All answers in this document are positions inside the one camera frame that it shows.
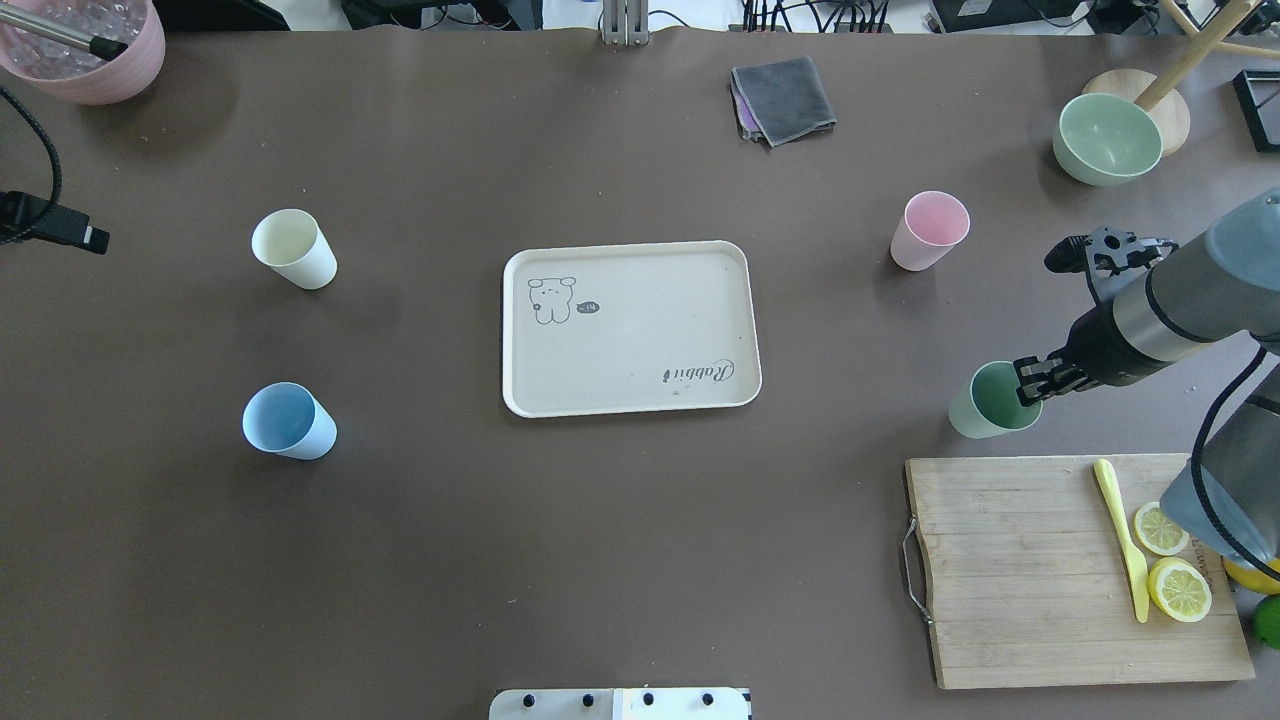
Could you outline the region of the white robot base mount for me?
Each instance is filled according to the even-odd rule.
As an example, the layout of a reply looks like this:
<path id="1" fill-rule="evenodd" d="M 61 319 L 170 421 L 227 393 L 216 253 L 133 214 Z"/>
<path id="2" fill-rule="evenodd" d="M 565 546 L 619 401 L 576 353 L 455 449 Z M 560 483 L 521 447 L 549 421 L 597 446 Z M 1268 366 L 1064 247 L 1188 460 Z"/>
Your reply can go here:
<path id="1" fill-rule="evenodd" d="M 750 691 L 732 687 L 508 689 L 489 719 L 751 719 Z"/>

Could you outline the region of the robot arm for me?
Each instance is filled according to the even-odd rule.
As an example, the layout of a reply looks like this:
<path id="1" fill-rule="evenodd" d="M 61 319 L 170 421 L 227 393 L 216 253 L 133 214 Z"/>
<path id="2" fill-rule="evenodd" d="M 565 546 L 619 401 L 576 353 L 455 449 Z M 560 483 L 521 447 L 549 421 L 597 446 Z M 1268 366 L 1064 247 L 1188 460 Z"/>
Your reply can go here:
<path id="1" fill-rule="evenodd" d="M 1247 332 L 1277 352 L 1277 191 L 1251 199 L 1187 243 L 1098 228 L 1046 256 L 1055 273 L 1085 274 L 1093 307 L 1046 359 L 1015 361 L 1025 405 L 1097 386 L 1132 386 Z M 1277 557 L 1277 373 L 1271 372 L 1215 434 L 1201 430 L 1190 461 L 1160 500 L 1164 512 L 1225 559 Z"/>

